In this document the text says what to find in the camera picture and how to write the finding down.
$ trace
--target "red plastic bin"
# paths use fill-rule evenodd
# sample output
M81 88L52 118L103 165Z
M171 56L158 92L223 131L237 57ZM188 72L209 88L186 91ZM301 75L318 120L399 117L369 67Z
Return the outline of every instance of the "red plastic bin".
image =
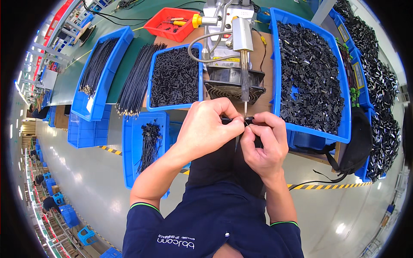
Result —
M176 42L182 42L194 30L192 26L192 17L199 12L165 7L152 17L143 28L147 29L149 33L156 36L161 36ZM169 21L171 18L184 18L183 21L187 23L184 26L173 25L164 21Z

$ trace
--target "cardboard box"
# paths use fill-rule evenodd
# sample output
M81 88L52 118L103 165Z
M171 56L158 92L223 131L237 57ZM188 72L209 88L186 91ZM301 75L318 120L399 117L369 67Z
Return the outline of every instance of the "cardboard box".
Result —
M69 126L69 117L64 115L65 105L56 107L55 113L55 127L67 129Z
M60 188L58 185L52 185L52 191L53 194L57 194L58 192L60 192Z

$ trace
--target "yellow warning label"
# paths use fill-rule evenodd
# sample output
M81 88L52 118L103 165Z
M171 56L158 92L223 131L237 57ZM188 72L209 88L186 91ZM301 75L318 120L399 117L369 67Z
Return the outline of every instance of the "yellow warning label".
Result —
M239 58L227 58L227 59L224 59L224 60L221 60L221 61L239 62L240 59Z

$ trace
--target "black bag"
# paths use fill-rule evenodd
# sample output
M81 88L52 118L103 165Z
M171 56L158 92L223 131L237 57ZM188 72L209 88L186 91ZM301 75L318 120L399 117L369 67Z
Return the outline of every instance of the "black bag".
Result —
M321 183L338 183L342 181L347 175L351 175L361 168L366 162L368 156L370 155L371 148L373 147L373 134L371 131L371 125L368 118L364 114L364 110L360 107L351 108L351 139L346 146L343 158L341 159L340 165L337 164L336 160L331 156L330 151L335 149L335 143L326 145L322 150L316 150L312 148L299 147L300 149L309 150L317 154L325 154L327 160L332 166L332 168L339 172L339 176L343 175L338 179L329 179L331 182L324 181L311 181L311 182L321 182Z

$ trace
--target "green work surface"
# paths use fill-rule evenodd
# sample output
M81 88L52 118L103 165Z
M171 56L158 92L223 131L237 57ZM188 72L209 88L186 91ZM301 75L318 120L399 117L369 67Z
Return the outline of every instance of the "green work surface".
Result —
M201 2L190 3L190 1L184 0L139 0L138 2L140 1L143 2L129 10L119 10L112 15L122 19L147 19L154 16L160 9L164 7L177 7L186 2L188 4L182 6L181 8L202 9L204 6L204 4ZM104 8L101 13L112 13L112 10L116 8L118 2L119 0L113 2L112 4ZM307 20L311 20L311 18L313 17L310 6L306 2L300 1L300 3L296 3L293 0L256 0L254 2L262 7L276 7L278 9L285 10ZM135 25L131 26L132 30L138 29L146 23L146 21L125 21L113 17L108 17L108 19L111 19L112 21L119 24ZM52 98L50 101L50 105L52 106L72 103L80 74L83 70L86 60L90 55L90 50L95 45L96 41L101 36L123 27L121 25L116 25L110 22L99 15L95 15L91 25L96 25L96 29L92 32L89 39L83 44L83 46L79 47L79 43L77 43L72 47L66 46L61 51L61 53L73 57L73 61L66 69L63 70L62 73L57 76ZM255 28L262 32L271 33L271 31L268 29L267 24L256 23ZM151 35L145 29L135 30L134 33L134 39L125 52L125 55L123 56L123 59L120 62L118 70L116 71L115 77L112 81L112 85L110 87L106 100L106 103L108 104L114 104L118 100L123 84L125 83L125 80L135 63L135 59L141 47L145 44L153 43L155 40L155 36Z

